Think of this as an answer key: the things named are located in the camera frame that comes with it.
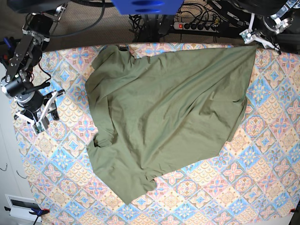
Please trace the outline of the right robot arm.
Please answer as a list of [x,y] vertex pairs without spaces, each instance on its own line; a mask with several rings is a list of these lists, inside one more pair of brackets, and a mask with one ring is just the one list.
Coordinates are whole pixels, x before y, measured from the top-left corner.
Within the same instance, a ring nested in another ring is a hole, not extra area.
[[67,7],[66,0],[8,0],[7,6],[14,12],[27,14],[22,28],[23,37],[19,42],[5,38],[8,55],[0,61],[6,68],[6,75],[1,79],[1,91],[13,99],[21,108],[14,119],[29,123],[36,134],[48,129],[50,114],[59,120],[56,98],[63,91],[53,91],[43,95],[41,89],[50,86],[46,79],[40,85],[34,85],[33,68],[39,65],[42,54],[50,42],[54,23],[58,23]]

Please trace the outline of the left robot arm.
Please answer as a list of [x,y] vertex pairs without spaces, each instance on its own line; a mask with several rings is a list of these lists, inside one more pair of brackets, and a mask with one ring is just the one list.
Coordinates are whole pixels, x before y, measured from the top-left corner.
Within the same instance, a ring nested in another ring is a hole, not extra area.
[[254,39],[277,53],[300,53],[300,2],[298,0],[246,0],[244,8],[258,19]]

